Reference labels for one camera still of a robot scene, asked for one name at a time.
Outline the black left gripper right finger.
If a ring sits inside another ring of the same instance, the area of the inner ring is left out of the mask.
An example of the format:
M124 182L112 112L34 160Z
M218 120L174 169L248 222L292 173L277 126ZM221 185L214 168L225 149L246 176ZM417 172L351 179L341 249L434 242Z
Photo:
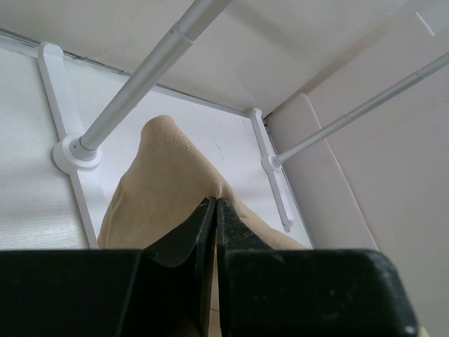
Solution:
M257 268L273 249L239 218L226 199L217 202L216 247L222 335L263 333L263 296L267 287L260 281L264 272Z

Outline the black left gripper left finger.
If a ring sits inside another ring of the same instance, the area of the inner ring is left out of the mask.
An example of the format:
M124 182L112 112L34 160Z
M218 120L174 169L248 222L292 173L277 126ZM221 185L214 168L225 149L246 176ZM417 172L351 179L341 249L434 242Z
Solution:
M215 250L215 199L142 252L146 321L155 336L207 336Z

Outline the beige t shirt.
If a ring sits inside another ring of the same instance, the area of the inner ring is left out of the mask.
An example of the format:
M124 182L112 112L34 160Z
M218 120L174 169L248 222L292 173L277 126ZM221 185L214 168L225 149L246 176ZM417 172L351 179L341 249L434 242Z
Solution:
M206 197L227 199L242 222L269 247L303 249L252 212L167 115L144 125L138 153L107 207L98 246L145 249L188 219Z

